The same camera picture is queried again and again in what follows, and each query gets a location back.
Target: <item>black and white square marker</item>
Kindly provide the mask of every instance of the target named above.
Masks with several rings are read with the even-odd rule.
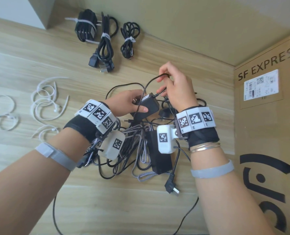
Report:
[[[113,147],[114,147],[115,149],[118,149],[118,150],[119,150],[121,144],[122,144],[122,141],[121,141],[120,139],[117,139],[117,138],[116,138],[115,142],[113,143]]]
[[[202,112],[202,115],[203,115],[204,121],[212,121],[210,112]]]
[[[159,142],[168,142],[167,134],[166,133],[160,133],[159,134]]]
[[[85,106],[83,108],[83,110],[87,111],[87,112],[92,112],[93,109],[96,108],[96,105],[92,104],[92,103],[88,103],[87,106]]]
[[[105,118],[105,120],[102,122],[102,125],[106,128],[106,129],[108,129],[111,125],[112,125],[112,120],[111,120],[111,118],[109,118],[109,116],[107,116],[106,118]]]
[[[184,128],[184,127],[190,125],[190,124],[189,124],[189,121],[187,120],[187,117],[186,117],[186,116],[184,116],[184,117],[182,117],[182,118],[179,118],[178,121],[179,121],[179,124],[180,124],[180,127],[181,127],[181,128]]]
[[[97,110],[95,110],[95,112],[93,113],[93,115],[101,120],[102,118],[104,118],[106,116],[106,112],[104,112],[101,108],[97,108]]]
[[[194,113],[189,115],[189,119],[191,121],[191,124],[197,124],[197,123],[201,123],[202,119],[199,113]]]

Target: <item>cardboard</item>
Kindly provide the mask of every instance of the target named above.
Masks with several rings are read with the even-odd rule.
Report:
[[[244,100],[244,82],[279,71],[279,92]],[[290,37],[236,67],[237,173],[277,234],[290,234]]]

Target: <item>hand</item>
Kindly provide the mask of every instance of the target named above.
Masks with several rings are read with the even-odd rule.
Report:
[[[171,62],[167,62],[160,67],[159,75],[163,73],[172,75],[174,81],[166,76],[157,78],[157,82],[164,82],[164,85],[157,90],[157,93],[167,87],[167,90],[161,96],[168,95],[171,105],[179,112],[192,106],[198,106],[192,80],[189,77],[180,72]]]
[[[142,96],[143,90],[125,90],[113,97],[104,100],[114,116],[119,117],[128,113],[136,112],[137,105],[132,104],[133,99],[138,96]],[[139,112],[148,112],[145,106],[140,106]]]

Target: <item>wood grain surface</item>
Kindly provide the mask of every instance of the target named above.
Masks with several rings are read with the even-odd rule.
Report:
[[[40,125],[29,114],[29,107],[30,95],[41,80],[54,76],[69,78],[56,81],[57,103],[63,106],[70,95],[68,107],[60,118],[50,121],[63,127],[88,99],[101,101],[118,84],[145,85],[169,60],[193,79],[197,96],[205,99],[214,112],[222,148],[234,159],[233,66],[144,33],[134,44],[135,56],[127,60],[121,55],[124,39],[118,33],[112,39],[115,70],[111,74],[100,73],[88,66],[97,46],[80,42],[74,33],[75,23],[64,20],[67,16],[77,17],[78,12],[56,3],[47,31],[0,19],[0,94],[15,99],[14,112],[21,118],[14,130],[0,130],[0,171],[39,144],[37,138],[31,138]],[[155,92],[159,86],[153,82],[147,91]],[[122,87],[113,94],[138,88]],[[0,107],[3,111],[7,109],[7,99],[0,98]],[[49,107],[43,115],[50,117],[56,113]],[[172,234],[197,199],[190,163],[184,155],[176,170],[179,197],[165,191],[167,178],[159,175],[141,183],[131,176],[130,168],[111,180],[104,180],[97,166],[76,169],[57,196],[58,226],[64,234]],[[51,213],[52,205],[32,234],[57,234]],[[179,234],[205,233],[208,231],[198,204],[183,222]]]

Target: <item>metal bracelet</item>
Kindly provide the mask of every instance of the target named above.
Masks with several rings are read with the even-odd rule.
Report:
[[[202,144],[202,145],[194,148],[193,150],[191,150],[191,153],[196,153],[199,151],[203,151],[203,150],[207,150],[207,149],[214,149],[214,148],[218,148],[218,147],[220,147],[219,142],[208,142],[206,144]]]

